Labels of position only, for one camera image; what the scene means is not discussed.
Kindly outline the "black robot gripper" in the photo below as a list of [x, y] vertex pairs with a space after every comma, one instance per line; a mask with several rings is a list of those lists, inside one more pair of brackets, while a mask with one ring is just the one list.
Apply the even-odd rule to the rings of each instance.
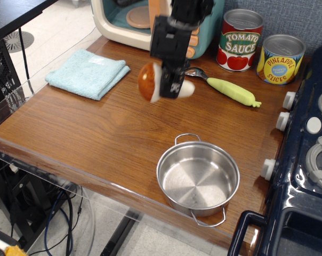
[[174, 27], [170, 17], [155, 18], [152, 30], [150, 55], [161, 59], [162, 76], [159, 95], [163, 98], [176, 99], [184, 81], [184, 68], [187, 66], [187, 49], [191, 30]]

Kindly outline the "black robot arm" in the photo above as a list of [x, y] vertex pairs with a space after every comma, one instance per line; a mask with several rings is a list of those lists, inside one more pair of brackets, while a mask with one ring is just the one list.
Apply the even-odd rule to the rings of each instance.
[[150, 55], [162, 61], [145, 64], [138, 75], [138, 89], [149, 102], [160, 98], [187, 98], [195, 85], [185, 79], [187, 49], [192, 32], [211, 14], [213, 1], [171, 1], [171, 15], [155, 17]]

